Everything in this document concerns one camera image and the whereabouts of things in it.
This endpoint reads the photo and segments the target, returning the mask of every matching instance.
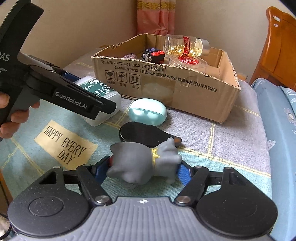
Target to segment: green label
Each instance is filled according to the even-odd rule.
[[[112,88],[97,79],[89,80],[80,85],[80,87],[99,96],[104,96],[114,91]]]

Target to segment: bed sheet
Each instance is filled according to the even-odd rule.
[[[277,241],[291,241],[296,236],[296,118],[285,92],[296,93],[265,79],[257,79],[252,87],[268,140],[272,199],[279,212],[271,234]]]
[[[93,53],[82,56],[65,69],[79,77],[94,76],[90,59]],[[231,166],[271,197],[270,160],[256,93],[248,83],[240,81],[240,85],[242,90],[223,124],[168,110],[168,118],[159,128],[182,138],[183,146],[178,152],[188,164],[206,166],[211,171]],[[67,163],[58,162],[35,141],[50,121],[97,145],[88,160],[94,164],[110,155],[110,145],[120,141],[118,130],[130,121],[128,108],[131,103],[132,100],[122,99],[119,113],[98,127],[91,127],[77,114],[42,101],[40,109],[31,110],[29,121],[0,146],[0,167],[12,195],[18,195],[53,166],[63,165],[67,169]],[[123,195],[170,196],[174,199],[183,187],[179,179],[169,185],[160,177],[153,177],[146,185],[133,190],[123,188],[116,179],[107,178],[103,183],[112,198]],[[217,188],[209,187],[208,192]]]

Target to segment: human hand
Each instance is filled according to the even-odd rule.
[[[9,103],[9,95],[0,92],[0,109],[5,108]],[[32,105],[34,109],[39,108],[40,102]],[[26,111],[16,111],[11,115],[11,122],[4,123],[0,126],[0,137],[11,138],[18,131],[20,125],[25,123],[29,118],[29,109]]]

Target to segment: gray ribbed grip surface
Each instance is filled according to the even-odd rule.
[[[119,197],[107,207],[96,207],[73,232],[55,238],[18,235],[12,241],[226,241],[196,219],[190,208],[178,207],[167,197]],[[252,241],[271,241],[264,236]]]

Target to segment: red lid sticker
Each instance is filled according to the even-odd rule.
[[[159,56],[159,53],[158,52],[153,52],[151,53],[152,56]]]
[[[185,64],[198,64],[199,61],[198,59],[194,58],[194,57],[188,57],[188,56],[179,56],[178,58],[182,63]]]

